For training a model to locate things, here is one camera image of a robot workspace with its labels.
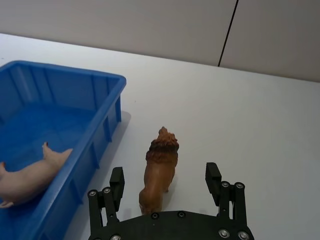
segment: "white table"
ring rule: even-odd
[[[145,155],[166,126],[180,144],[164,210],[216,215],[206,162],[246,185],[247,222],[257,240],[318,239],[320,84],[182,61],[0,34],[0,65],[27,60],[127,78],[123,122],[89,189],[109,185],[122,166],[118,218],[140,215]],[[65,239],[90,235],[87,196]]]

